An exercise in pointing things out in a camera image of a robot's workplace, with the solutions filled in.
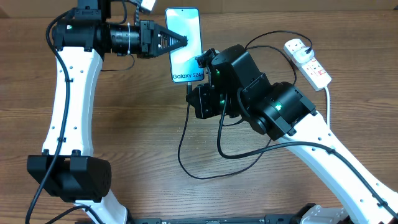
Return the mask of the Samsung Galaxy smartphone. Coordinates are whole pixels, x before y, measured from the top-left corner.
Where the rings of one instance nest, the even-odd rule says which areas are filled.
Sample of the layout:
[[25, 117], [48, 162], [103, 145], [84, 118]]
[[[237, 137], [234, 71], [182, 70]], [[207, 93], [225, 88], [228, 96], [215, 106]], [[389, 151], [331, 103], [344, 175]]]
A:
[[165, 10], [167, 28], [187, 38], [187, 45], [171, 51], [170, 71], [174, 83], [204, 79], [196, 57], [202, 54], [200, 13], [195, 7], [170, 7]]

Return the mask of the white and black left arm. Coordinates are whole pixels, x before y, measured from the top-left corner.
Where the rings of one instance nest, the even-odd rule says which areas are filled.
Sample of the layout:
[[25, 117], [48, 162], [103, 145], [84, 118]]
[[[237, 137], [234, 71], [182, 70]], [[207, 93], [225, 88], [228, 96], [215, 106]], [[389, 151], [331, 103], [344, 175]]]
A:
[[47, 27], [57, 84], [52, 119], [39, 155], [27, 160], [39, 191], [84, 210], [92, 223], [132, 223], [111, 186], [111, 165], [94, 155], [92, 116], [106, 53], [155, 58], [186, 46], [187, 38], [154, 21], [111, 22], [111, 1], [79, 0]]

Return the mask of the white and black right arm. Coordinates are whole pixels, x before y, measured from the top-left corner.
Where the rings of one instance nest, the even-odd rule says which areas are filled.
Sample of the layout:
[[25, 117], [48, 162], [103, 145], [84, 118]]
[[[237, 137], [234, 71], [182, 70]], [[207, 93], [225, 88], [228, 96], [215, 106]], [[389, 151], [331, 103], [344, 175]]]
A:
[[330, 216], [335, 223], [397, 222], [397, 193], [352, 155], [295, 85], [270, 83], [241, 45], [209, 49], [195, 61], [208, 72], [208, 82], [187, 95], [197, 118], [239, 116], [294, 153], [342, 204], [341, 215]]

